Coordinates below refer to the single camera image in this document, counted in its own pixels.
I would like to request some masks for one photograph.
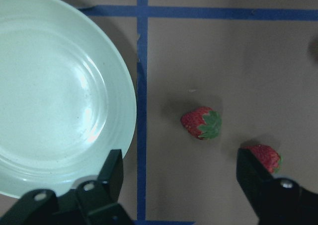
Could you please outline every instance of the dish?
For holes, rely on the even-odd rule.
[[[0,193],[60,196],[97,175],[135,129],[131,77],[114,44],[60,0],[0,0]]]

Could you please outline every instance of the screw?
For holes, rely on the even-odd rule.
[[[286,189],[291,189],[294,187],[294,184],[292,181],[288,180],[288,179],[282,179],[280,181],[280,185],[283,186]]]
[[[35,201],[41,201],[47,197],[46,191],[42,191],[41,193],[38,193],[37,195],[34,196]]]
[[[90,182],[90,183],[85,184],[85,185],[83,186],[83,190],[85,190],[85,191],[92,190],[93,188],[95,188],[95,185],[94,185],[93,182]]]

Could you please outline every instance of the white plate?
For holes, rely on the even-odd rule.
[[[126,154],[136,99],[119,52],[60,0],[0,0],[0,193],[67,192]]]

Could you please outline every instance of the horizontal blue tape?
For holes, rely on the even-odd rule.
[[[83,9],[89,16],[201,18],[232,20],[298,20],[317,21],[318,10],[301,9],[246,9],[169,6],[97,5]]]
[[[135,221],[135,225],[193,225],[195,222]]]

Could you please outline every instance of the vertical blue tape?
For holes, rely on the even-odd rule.
[[[137,0],[137,10],[148,0]],[[146,220],[148,16],[137,12],[137,220]]]

